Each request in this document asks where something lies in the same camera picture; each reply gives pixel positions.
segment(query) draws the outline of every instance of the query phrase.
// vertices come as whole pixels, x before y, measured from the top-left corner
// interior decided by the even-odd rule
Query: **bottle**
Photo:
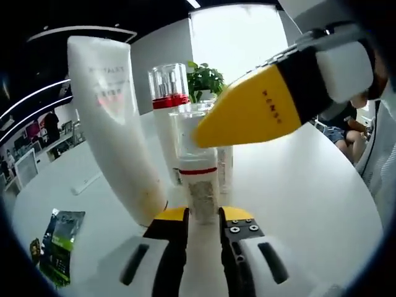
[[[179,173],[188,206],[198,223],[218,220],[218,185],[216,148],[199,148],[191,138],[192,131],[205,116],[205,111],[180,113],[177,118]]]
[[[191,111],[203,111],[207,114],[214,106],[215,100],[204,100],[191,105]],[[231,191],[232,172],[233,172],[233,146],[217,147],[218,160],[218,182],[220,186],[220,205],[229,205],[229,197],[227,194]]]
[[[149,226],[165,209],[166,199],[140,126],[131,46],[72,36],[67,60],[73,102],[93,156],[133,219]]]
[[[187,74],[184,64],[154,67],[148,73],[153,113],[166,167],[175,186],[181,185],[170,113],[189,109]]]

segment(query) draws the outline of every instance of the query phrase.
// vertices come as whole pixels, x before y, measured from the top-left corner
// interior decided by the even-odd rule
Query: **clear plastic bottle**
[[[192,217],[201,224],[218,220],[220,189],[216,148],[199,148],[191,138],[204,111],[177,116],[179,172]]]

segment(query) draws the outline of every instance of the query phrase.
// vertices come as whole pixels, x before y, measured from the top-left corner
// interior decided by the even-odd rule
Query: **potted plant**
[[[224,88],[223,75],[207,63],[198,65],[192,61],[187,64],[193,71],[187,73],[188,89],[191,103],[218,96]]]

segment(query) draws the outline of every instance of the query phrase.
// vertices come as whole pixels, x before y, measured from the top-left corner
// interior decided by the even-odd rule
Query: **green package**
[[[40,270],[57,287],[70,284],[70,258],[85,212],[53,209],[40,252]]]

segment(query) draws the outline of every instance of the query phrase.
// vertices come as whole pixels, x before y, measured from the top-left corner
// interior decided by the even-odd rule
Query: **ceiling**
[[[154,30],[185,19],[193,10],[186,0],[39,0],[23,5],[19,1],[11,2],[10,8],[7,4],[7,15],[13,15],[12,21],[9,21],[10,18],[1,18],[0,115],[31,93],[65,80],[66,41],[70,35],[133,43]],[[197,2],[201,7],[256,2],[274,4],[280,9],[277,0]],[[79,30],[57,30],[71,26],[79,26]],[[4,46],[4,40],[7,40],[7,46]],[[71,95],[68,86],[67,83],[59,84],[31,96],[9,115],[18,123],[40,108]],[[9,115],[0,120],[0,127],[7,122]]]

